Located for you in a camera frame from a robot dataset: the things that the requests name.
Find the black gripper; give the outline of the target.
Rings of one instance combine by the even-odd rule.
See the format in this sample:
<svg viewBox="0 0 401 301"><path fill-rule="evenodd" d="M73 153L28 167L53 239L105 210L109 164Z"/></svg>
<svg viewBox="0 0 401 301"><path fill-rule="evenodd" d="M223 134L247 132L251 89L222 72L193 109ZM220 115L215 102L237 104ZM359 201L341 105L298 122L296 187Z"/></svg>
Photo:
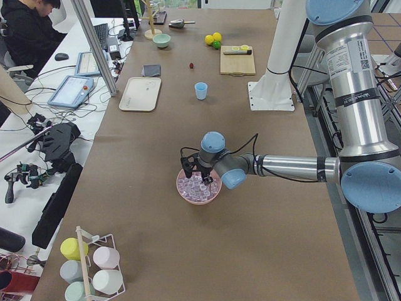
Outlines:
<svg viewBox="0 0 401 301"><path fill-rule="evenodd" d="M191 178L193 173L200 172L204 185L213 183L213 178L210 176L211 168L203 165L199 161L198 153L193 153L188 157L181 155L180 162L186 178Z"/></svg>

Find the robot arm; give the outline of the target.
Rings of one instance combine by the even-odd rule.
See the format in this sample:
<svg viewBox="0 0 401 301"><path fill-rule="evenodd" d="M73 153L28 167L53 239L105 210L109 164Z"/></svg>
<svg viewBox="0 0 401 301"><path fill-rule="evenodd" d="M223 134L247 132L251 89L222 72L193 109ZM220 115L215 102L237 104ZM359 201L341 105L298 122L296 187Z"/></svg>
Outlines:
<svg viewBox="0 0 401 301"><path fill-rule="evenodd" d="M368 1L284 1L266 73L249 85L253 110L287 110L289 70L297 37L311 27L325 53L342 134L337 157L240 154L226 149L218 132L208 132L200 149L180 161L187 177L199 172L205 184L215 171L229 189L248 175L276 176L298 182L335 182L346 200L369 213L400 207L400 151L387 138L380 92L367 35L373 27Z"/></svg>

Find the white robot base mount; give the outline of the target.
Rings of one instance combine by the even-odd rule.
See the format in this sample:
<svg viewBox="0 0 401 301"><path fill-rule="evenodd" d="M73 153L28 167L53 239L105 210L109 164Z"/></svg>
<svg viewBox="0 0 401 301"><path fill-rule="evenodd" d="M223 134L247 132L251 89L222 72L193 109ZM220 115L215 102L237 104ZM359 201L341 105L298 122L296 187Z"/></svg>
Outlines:
<svg viewBox="0 0 401 301"><path fill-rule="evenodd" d="M306 22L306 1L283 1L265 74L248 83L252 111L294 111L289 72Z"/></svg>

